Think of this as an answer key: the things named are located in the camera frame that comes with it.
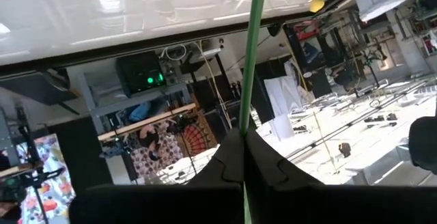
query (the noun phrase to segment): wooden board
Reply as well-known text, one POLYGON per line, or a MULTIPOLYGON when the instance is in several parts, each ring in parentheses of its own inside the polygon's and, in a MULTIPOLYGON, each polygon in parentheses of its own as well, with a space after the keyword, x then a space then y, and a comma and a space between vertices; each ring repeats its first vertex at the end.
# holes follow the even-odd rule
POLYGON ((116 135, 121 136, 121 135, 125 135, 127 133, 134 132, 136 130, 143 128, 146 125, 153 124, 154 122, 159 122, 161 120, 165 120, 165 119, 173 117, 174 115, 177 115, 179 113, 190 111, 190 110, 194 109, 195 107, 196 107, 196 104, 185 105, 183 107, 174 109, 172 111, 168 111, 168 112, 156 115, 154 117, 147 118, 146 120, 125 126, 123 128, 119 128, 116 131, 111 131, 111 132, 107 132, 107 133, 104 133, 102 135, 99 135, 98 140, 99 141, 108 141, 109 139, 113 138, 116 135))
POLYGON ((0 178, 8 178, 11 176, 17 176, 17 175, 22 174, 22 173, 27 173, 27 172, 33 171, 36 168, 41 167, 42 164, 43 164, 42 162, 38 162, 36 164, 36 166, 34 167, 30 163, 24 163, 24 164, 21 164, 19 166, 11 167, 9 169, 0 171, 0 178))

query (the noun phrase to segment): wooden plank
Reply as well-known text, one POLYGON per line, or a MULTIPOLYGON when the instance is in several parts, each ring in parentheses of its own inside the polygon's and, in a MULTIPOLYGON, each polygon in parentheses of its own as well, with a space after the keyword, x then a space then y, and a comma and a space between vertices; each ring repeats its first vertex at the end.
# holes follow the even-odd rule
POLYGON ((120 135, 124 135, 126 133, 134 132, 138 129, 143 128, 144 126, 146 126, 148 124, 153 124, 154 122, 159 122, 161 120, 173 117, 174 115, 177 115, 179 113, 183 113, 185 111, 190 111, 190 110, 194 109, 195 107, 196 107, 196 104, 185 105, 183 107, 174 109, 172 111, 168 111, 166 113, 162 113, 162 114, 156 115, 154 117, 147 118, 146 120, 125 126, 123 128, 119 128, 116 131, 111 131, 111 132, 107 132, 107 133, 104 133, 102 135, 99 135, 98 140, 99 141, 107 141, 107 140, 111 139, 112 137, 114 137, 115 135, 120 136, 120 135))
POLYGON ((19 166, 11 167, 9 169, 0 171, 0 178, 8 178, 11 176, 17 176, 17 175, 22 174, 22 173, 27 173, 27 172, 35 170, 38 167, 42 167, 42 165, 43 165, 43 163, 40 161, 36 164, 35 167, 30 163, 24 163, 24 164, 21 164, 19 166))

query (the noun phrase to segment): green pole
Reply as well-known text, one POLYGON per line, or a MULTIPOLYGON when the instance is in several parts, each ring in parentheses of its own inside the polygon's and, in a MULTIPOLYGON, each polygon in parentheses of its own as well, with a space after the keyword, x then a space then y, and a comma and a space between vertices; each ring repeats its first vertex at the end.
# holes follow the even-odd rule
POLYGON ((251 99, 253 86, 253 73, 255 72, 259 26, 261 23, 264 0, 252 0, 249 32, 246 45, 246 62, 244 63, 243 85, 240 107, 240 131, 244 136, 249 127, 251 114, 251 99))

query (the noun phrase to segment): yellow light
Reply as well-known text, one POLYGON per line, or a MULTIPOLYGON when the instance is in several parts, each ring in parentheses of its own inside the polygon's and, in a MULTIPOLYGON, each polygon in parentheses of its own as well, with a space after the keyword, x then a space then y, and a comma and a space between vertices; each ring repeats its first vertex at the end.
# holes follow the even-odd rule
POLYGON ((325 0, 312 0, 309 4, 310 12, 318 12, 325 6, 325 0))

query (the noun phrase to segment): speaker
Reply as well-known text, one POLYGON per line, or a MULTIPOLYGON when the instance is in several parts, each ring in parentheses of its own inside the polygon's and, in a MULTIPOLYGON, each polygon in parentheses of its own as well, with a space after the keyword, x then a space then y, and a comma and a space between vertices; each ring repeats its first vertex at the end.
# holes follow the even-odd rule
POLYGON ((117 58, 115 67, 123 92, 128 98, 167 84, 155 52, 117 58))

